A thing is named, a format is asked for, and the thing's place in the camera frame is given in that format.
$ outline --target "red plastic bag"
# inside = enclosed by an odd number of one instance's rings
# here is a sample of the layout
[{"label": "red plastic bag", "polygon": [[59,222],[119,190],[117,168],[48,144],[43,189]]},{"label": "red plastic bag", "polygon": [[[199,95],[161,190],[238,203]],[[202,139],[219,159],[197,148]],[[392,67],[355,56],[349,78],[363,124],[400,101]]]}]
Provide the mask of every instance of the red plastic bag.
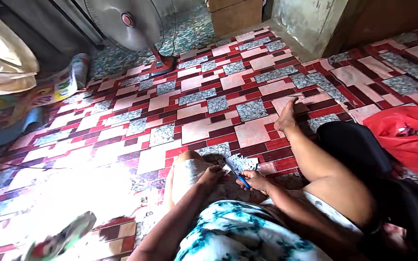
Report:
[{"label": "red plastic bag", "polygon": [[397,137],[398,129],[418,131],[418,106],[402,106],[378,112],[363,121],[380,145],[409,169],[418,173],[418,136]]}]

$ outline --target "tiled floor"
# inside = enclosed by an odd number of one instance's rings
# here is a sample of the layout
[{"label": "tiled floor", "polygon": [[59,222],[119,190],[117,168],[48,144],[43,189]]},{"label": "tiled floor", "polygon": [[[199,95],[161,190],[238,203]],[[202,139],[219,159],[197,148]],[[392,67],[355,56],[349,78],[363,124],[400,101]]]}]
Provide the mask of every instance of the tiled floor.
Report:
[{"label": "tiled floor", "polygon": [[418,31],[411,34],[301,64],[261,28],[183,53],[179,69],[163,76],[142,65],[90,82],[87,94],[51,106],[49,124],[0,157],[52,168],[0,165],[0,260],[86,210],[97,224],[126,217],[60,260],[125,260],[159,219],[166,176],[185,150],[257,157],[264,175],[301,186],[289,142],[273,127],[283,105],[299,97],[297,119],[311,139],[325,122],[418,105]]}]

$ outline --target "shredded paper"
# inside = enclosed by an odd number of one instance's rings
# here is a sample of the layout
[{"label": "shredded paper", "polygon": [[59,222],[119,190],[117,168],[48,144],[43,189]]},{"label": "shredded paper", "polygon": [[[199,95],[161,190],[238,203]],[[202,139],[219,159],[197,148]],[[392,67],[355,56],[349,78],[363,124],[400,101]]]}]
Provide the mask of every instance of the shredded paper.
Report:
[{"label": "shredded paper", "polygon": [[244,170],[256,170],[257,164],[259,163],[258,158],[245,158],[241,154],[235,154],[230,157],[220,159],[220,165],[228,166],[236,175],[240,175]]}]

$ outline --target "scissor handle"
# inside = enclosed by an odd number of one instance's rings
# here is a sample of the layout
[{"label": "scissor handle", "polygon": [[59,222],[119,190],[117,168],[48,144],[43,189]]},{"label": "scissor handle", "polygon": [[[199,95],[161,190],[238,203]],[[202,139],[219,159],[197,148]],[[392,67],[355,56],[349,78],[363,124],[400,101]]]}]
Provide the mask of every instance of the scissor handle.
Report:
[{"label": "scissor handle", "polygon": [[244,179],[244,177],[238,176],[238,178],[241,179],[241,181],[244,182],[244,187],[245,188],[247,188],[247,189],[250,189],[251,188],[251,186],[249,186],[249,184],[246,182],[246,180]]}]

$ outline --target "fan base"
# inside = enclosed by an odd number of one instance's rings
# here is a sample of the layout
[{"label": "fan base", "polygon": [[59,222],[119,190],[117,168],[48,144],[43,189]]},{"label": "fan base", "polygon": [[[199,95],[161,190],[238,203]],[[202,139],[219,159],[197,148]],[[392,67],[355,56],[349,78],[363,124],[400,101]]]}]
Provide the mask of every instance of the fan base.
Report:
[{"label": "fan base", "polygon": [[177,57],[175,56],[161,56],[161,60],[162,62],[154,60],[152,63],[151,68],[149,69],[149,74],[151,76],[169,73],[177,67]]}]

